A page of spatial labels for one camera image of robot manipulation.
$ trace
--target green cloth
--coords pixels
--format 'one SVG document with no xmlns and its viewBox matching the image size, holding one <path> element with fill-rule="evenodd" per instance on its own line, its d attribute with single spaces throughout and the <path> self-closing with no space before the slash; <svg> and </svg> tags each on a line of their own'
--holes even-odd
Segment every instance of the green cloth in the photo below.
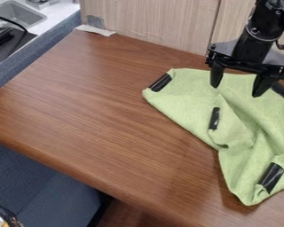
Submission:
<svg viewBox="0 0 284 227">
<path fill-rule="evenodd" d="M 228 189 L 243 204 L 255 205 L 284 189 L 284 174 L 271 194 L 257 184 L 271 162 L 284 168 L 284 98 L 268 90 L 252 98 L 254 75 L 225 74 L 218 89 L 209 71 L 171 69 L 172 81 L 143 97 L 171 120 L 218 150 Z M 220 107 L 216 130 L 209 129 L 214 107 Z"/>
</svg>

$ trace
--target wooden table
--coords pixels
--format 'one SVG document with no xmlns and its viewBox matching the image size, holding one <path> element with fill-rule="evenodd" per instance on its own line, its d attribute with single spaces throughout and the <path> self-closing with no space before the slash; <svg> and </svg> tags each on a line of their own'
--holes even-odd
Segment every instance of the wooden table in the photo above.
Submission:
<svg viewBox="0 0 284 227">
<path fill-rule="evenodd" d="M 244 207 L 217 152 L 142 89 L 204 57 L 75 31 L 0 90 L 0 143 L 173 226 L 284 226 L 284 191 Z"/>
</svg>

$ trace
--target beige wall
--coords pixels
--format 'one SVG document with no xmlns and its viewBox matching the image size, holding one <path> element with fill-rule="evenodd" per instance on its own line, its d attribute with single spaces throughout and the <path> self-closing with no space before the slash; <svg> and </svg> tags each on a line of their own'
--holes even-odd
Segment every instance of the beige wall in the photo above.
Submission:
<svg viewBox="0 0 284 227">
<path fill-rule="evenodd" d="M 219 0 L 83 0 L 83 15 L 106 29 L 151 43 L 204 55 Z"/>
<path fill-rule="evenodd" d="M 83 18 L 107 29 L 182 51 L 206 54 L 209 43 L 240 36 L 256 0 L 82 0 Z"/>
</svg>

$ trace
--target paper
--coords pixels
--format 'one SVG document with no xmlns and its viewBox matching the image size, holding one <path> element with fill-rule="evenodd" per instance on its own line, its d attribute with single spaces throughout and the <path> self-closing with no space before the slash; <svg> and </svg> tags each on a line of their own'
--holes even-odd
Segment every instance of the paper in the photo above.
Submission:
<svg viewBox="0 0 284 227">
<path fill-rule="evenodd" d="M 101 29 L 101 28 L 94 27 L 94 26 L 90 26 L 90 25 L 80 25 L 79 27 L 76 27 L 75 29 L 86 31 L 86 32 L 97 33 L 97 34 L 100 34 L 106 37 L 109 37 L 110 35 L 115 34 L 115 32 L 108 31 L 108 30 Z"/>
</svg>

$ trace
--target robotic arm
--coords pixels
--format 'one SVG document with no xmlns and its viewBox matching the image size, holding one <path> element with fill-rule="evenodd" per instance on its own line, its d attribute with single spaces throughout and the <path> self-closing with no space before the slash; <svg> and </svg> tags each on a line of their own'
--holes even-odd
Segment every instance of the robotic arm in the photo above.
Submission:
<svg viewBox="0 0 284 227">
<path fill-rule="evenodd" d="M 248 23 L 238 40 L 213 43 L 206 63 L 211 67 L 210 84 L 217 88 L 226 68 L 256 74 L 253 97 L 262 96 L 284 79 L 284 55 L 272 49 L 273 43 L 284 50 L 279 39 L 284 32 L 284 0 L 256 0 Z"/>
</svg>

